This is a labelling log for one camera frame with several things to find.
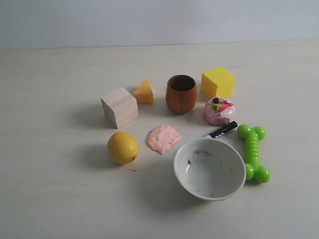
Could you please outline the pink slime blob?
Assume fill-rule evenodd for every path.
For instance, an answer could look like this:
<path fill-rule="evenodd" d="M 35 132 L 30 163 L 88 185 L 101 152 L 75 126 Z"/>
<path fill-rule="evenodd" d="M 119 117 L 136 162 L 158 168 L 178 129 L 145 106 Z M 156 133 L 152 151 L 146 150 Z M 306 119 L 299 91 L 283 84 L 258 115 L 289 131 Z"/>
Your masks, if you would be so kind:
<path fill-rule="evenodd" d="M 173 127 L 164 124 L 149 133 L 147 143 L 152 150 L 164 154 L 180 139 L 180 134 Z"/>

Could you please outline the orange sponge wedge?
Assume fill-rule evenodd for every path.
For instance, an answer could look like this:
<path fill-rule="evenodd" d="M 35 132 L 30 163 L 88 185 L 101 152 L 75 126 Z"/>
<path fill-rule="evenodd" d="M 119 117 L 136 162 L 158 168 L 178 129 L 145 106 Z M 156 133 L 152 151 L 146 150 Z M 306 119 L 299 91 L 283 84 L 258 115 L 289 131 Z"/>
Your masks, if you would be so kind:
<path fill-rule="evenodd" d="M 134 91 L 134 97 L 138 104 L 155 103 L 155 98 L 149 79 L 144 80 L 143 83 Z"/>

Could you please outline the brown wooden cup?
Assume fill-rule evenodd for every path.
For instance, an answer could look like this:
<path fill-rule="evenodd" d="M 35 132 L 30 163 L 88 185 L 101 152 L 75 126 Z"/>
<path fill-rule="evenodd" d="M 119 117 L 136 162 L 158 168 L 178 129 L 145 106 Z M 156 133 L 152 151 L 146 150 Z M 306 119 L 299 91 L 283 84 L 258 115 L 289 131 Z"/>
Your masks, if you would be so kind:
<path fill-rule="evenodd" d="M 165 100 L 168 108 L 176 114 L 185 114 L 197 101 L 195 80 L 188 75 L 172 76 L 167 82 Z"/>

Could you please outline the light wooden cube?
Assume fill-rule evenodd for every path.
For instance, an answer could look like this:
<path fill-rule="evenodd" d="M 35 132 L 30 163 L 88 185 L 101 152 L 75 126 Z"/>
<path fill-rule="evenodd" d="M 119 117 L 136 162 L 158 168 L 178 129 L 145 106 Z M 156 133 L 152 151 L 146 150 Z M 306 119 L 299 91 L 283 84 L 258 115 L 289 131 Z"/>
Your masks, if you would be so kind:
<path fill-rule="evenodd" d="M 100 100 L 105 116 L 117 129 L 139 116 L 137 100 L 123 87 L 109 92 Z"/>

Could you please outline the yellow lemon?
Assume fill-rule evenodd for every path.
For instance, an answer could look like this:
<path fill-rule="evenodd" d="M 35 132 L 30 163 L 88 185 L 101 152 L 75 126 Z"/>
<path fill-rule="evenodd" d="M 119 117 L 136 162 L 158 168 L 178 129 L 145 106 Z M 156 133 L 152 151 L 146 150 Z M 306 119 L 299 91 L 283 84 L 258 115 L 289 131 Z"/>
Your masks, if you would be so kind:
<path fill-rule="evenodd" d="M 124 131 L 117 132 L 110 137 L 107 149 L 111 158 L 119 164 L 131 163 L 139 154 L 138 141 Z"/>

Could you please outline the pink toy strawberry cake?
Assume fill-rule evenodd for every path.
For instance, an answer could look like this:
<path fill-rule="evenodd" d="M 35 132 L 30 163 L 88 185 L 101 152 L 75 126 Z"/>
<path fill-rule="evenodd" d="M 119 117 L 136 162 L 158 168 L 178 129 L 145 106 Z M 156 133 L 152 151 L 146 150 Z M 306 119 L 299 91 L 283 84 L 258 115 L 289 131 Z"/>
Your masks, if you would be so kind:
<path fill-rule="evenodd" d="M 234 113 L 234 104 L 228 99 L 218 96 L 206 102 L 203 115 L 209 123 L 221 126 L 230 123 Z"/>

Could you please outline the yellow sponge cube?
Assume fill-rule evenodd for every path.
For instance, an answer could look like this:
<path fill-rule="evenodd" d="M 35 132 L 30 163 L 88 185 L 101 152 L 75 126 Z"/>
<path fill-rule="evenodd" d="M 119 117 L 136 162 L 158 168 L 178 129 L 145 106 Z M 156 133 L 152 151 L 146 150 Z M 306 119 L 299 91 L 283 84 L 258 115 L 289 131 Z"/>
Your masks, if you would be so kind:
<path fill-rule="evenodd" d="M 224 67 L 217 67 L 202 73 L 200 91 L 208 98 L 233 95 L 236 76 Z"/>

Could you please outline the white ceramic bowl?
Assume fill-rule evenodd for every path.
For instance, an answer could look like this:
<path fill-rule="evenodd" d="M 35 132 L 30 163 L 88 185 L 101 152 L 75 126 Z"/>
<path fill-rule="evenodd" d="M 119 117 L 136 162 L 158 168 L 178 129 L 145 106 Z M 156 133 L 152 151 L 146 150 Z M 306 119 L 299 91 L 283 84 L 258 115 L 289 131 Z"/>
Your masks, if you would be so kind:
<path fill-rule="evenodd" d="M 245 163 L 237 150 L 209 136 L 181 146 L 175 154 L 173 168 L 180 185 L 205 201 L 231 198 L 246 179 Z"/>

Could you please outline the black blue marker pen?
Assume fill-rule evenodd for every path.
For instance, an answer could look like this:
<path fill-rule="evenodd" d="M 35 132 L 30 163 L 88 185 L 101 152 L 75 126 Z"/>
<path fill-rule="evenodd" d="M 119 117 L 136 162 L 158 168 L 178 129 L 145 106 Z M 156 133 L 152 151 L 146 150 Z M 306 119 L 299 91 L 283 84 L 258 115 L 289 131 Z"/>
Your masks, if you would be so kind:
<path fill-rule="evenodd" d="M 227 133 L 227 132 L 229 132 L 237 127 L 238 127 L 237 122 L 232 121 L 232 122 L 218 128 L 217 130 L 211 132 L 210 134 L 208 134 L 204 138 L 218 138 L 218 137 L 224 135 L 225 133 Z"/>

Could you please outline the green bone dog toy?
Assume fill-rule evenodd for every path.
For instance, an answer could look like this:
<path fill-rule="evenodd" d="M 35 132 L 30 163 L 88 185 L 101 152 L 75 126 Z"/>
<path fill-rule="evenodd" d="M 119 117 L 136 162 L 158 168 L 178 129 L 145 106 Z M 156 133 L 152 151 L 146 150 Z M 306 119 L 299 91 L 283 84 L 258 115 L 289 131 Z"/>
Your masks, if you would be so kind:
<path fill-rule="evenodd" d="M 267 183 L 271 178 L 271 172 L 262 165 L 259 154 L 259 141 L 266 137 L 266 130 L 261 126 L 241 124 L 237 128 L 237 135 L 245 140 L 246 181 Z"/>

